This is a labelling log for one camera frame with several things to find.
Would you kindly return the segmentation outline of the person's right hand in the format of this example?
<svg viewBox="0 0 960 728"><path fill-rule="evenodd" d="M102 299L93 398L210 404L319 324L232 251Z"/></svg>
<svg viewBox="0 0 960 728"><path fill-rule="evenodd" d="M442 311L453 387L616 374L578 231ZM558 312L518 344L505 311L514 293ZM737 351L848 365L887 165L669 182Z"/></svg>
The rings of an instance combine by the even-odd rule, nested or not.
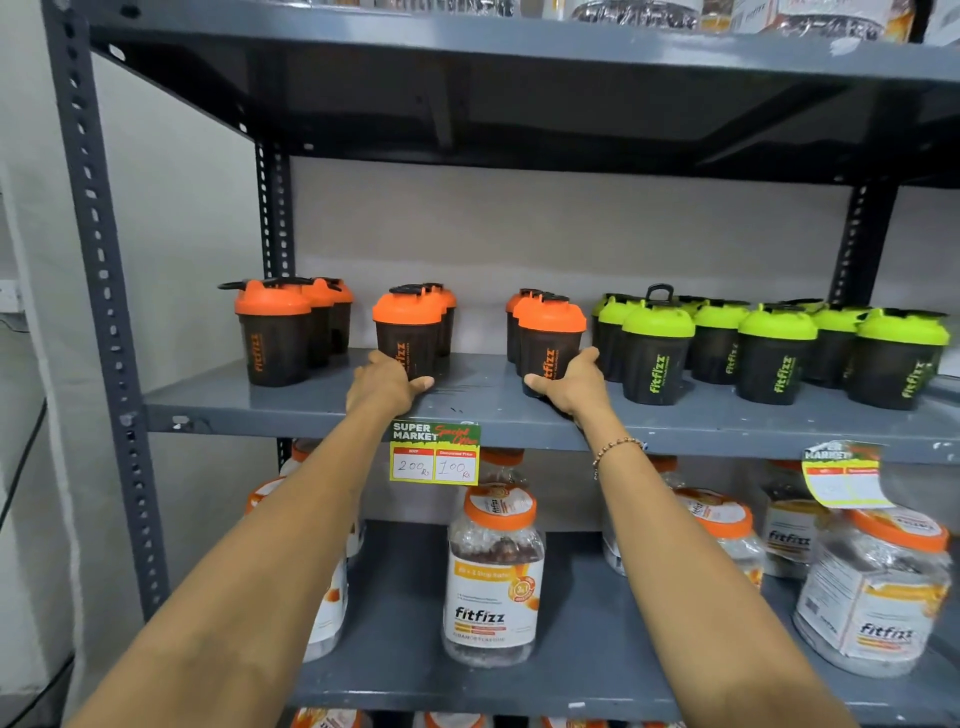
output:
<svg viewBox="0 0 960 728"><path fill-rule="evenodd" d="M587 438L624 435L625 429L611 406L606 380L596 365L599 350L582 349L569 362L559 381L559 394L547 397L561 413L568 415Z"/></svg>

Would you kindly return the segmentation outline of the person's left hand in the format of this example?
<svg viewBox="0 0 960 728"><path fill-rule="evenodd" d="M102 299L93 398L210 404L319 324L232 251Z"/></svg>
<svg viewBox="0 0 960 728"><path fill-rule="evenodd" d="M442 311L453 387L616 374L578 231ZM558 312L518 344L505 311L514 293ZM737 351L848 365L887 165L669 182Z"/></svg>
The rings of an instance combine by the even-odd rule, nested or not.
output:
<svg viewBox="0 0 960 728"><path fill-rule="evenodd" d="M346 417L384 423L401 417L417 399L402 394L402 384L409 381L412 379L397 359L374 349L366 364L354 370L345 398Z"/></svg>

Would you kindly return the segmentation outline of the black shaker bottle orange lid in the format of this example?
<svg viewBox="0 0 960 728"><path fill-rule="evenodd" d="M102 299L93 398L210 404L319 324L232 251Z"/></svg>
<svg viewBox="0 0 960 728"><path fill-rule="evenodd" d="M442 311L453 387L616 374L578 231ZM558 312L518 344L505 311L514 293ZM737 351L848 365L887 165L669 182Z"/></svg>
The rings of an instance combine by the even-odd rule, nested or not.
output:
<svg viewBox="0 0 960 728"><path fill-rule="evenodd" d="M378 350L395 359L410 381L434 376L444 304L426 285L389 289L371 310Z"/></svg>
<svg viewBox="0 0 960 728"><path fill-rule="evenodd" d="M512 310L515 320L514 368L523 380L535 374L561 379L581 349L587 318L563 295L533 289Z"/></svg>

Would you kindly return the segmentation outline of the person's left forearm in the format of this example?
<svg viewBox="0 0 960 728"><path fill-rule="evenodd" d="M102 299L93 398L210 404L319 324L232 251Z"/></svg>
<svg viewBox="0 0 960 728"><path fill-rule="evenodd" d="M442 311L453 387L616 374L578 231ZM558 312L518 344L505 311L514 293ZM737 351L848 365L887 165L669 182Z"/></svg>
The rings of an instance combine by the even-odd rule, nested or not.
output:
<svg viewBox="0 0 960 728"><path fill-rule="evenodd" d="M66 728L274 728L378 443L409 408L386 396L351 407L200 560Z"/></svg>

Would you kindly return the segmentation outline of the person's right forearm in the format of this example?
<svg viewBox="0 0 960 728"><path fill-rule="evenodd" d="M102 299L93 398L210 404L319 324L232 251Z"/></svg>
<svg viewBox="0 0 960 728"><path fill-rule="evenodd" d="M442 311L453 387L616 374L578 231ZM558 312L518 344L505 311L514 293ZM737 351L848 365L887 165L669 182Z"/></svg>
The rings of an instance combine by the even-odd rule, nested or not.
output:
<svg viewBox="0 0 960 728"><path fill-rule="evenodd" d="M686 728L859 728L626 430L584 436L599 455L630 588Z"/></svg>

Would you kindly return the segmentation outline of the grey metal shelving rack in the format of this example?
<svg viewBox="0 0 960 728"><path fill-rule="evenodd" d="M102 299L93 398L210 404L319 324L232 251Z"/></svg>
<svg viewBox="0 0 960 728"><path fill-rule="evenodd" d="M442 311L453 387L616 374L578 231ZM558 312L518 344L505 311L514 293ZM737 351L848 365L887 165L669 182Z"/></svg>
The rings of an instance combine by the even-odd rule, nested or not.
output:
<svg viewBox="0 0 960 728"><path fill-rule="evenodd" d="M143 618L162 607L170 592L149 452L150 432L202 435L325 435L344 415L350 360L286 389L246 383L240 362L167 385L142 396L133 354L123 273L118 257L113 204L99 172L86 181L84 163L105 160L95 91L80 91L91 71L87 21L54 0L43 0L64 148L75 197L78 230L101 354L102 376L117 466L121 474L130 547ZM960 391L936 384L930 405L915 415L855 404L839 391L814 387L800 392L793 407L763 406L736 397L731 387L687 383L673 414L630 409L623 421L638 430L651 449L674 454L790 455L795 445L848 437L886 447L891 456L928 455L936 442L956 445ZM415 405L410 418L464 428L475 422L484 445L525 446L544 451L582 450L573 423L546 403L522 394L520 381L503 355L454 354L438 385ZM815 658L826 682L846 700L861 722L875 725L960 724L960 597L951 597L936 628L930 652L911 676L874 680L847 674Z"/></svg>

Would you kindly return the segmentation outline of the yellow green price tag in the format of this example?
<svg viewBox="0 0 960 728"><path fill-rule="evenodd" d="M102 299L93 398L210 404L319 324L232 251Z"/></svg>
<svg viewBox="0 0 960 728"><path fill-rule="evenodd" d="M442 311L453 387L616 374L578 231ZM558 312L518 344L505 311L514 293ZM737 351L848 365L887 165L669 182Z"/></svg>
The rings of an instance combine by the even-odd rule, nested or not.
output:
<svg viewBox="0 0 960 728"><path fill-rule="evenodd" d="M884 446L832 440L805 449L800 470L813 499L828 509L889 509L880 470Z"/></svg>
<svg viewBox="0 0 960 728"><path fill-rule="evenodd" d="M481 426L473 422L394 419L388 429L389 480L478 485Z"/></svg>

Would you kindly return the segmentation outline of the group of orange-lid shakers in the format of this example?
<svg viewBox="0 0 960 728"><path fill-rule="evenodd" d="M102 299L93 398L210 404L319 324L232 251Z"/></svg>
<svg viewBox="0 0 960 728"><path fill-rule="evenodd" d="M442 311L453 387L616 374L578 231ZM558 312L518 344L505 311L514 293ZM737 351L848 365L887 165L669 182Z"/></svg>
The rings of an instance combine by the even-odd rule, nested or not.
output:
<svg viewBox="0 0 960 728"><path fill-rule="evenodd" d="M414 285L427 286L443 303L438 365L452 352L458 299L438 282ZM303 383L349 351L355 297L340 277L244 278L220 283L218 289L235 293L233 310L240 326L246 375L254 386Z"/></svg>

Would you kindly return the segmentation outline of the row of clear orange-lid jars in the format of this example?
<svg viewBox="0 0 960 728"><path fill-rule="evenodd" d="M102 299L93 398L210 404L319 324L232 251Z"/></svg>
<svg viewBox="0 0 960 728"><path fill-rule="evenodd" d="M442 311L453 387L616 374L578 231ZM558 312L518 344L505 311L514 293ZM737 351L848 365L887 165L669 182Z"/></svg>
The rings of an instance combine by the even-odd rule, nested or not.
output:
<svg viewBox="0 0 960 728"><path fill-rule="evenodd" d="M659 472L649 459L658 475ZM750 583L760 589L766 555L751 510L726 495L672 489ZM458 657L485 667L508 652L526 659L538 623L546 563L535 528L534 496L513 481L468 487L448 529L447 590L442 629ZM606 506L605 548L618 555ZM900 506L823 512L792 621L810 647L835 667L871 678L910 674L927 649L952 584L948 534L930 517Z"/></svg>

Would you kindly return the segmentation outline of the group of green-lid shakers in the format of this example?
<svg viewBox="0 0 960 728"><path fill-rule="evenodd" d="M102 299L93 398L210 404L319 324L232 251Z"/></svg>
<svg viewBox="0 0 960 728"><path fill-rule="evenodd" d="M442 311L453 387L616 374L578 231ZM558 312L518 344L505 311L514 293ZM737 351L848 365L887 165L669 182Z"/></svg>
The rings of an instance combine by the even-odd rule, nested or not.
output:
<svg viewBox="0 0 960 728"><path fill-rule="evenodd" d="M749 302L684 297L667 284L644 297L607 295L593 310L606 381L624 398L678 404L685 376L731 385L750 403L792 406L801 385L855 403L911 411L937 375L952 335L939 312L858 308L818 299Z"/></svg>

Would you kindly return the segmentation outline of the clear plastic jar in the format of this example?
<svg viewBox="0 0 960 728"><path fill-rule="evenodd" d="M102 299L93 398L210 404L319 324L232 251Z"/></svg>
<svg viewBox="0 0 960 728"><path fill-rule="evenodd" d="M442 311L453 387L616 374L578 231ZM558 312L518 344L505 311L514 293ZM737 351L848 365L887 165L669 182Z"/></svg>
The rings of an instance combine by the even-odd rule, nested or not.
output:
<svg viewBox="0 0 960 728"><path fill-rule="evenodd" d="M697 30L704 0L568 0L563 19L669 30Z"/></svg>
<svg viewBox="0 0 960 728"><path fill-rule="evenodd" d="M916 0L734 0L729 31L907 43Z"/></svg>

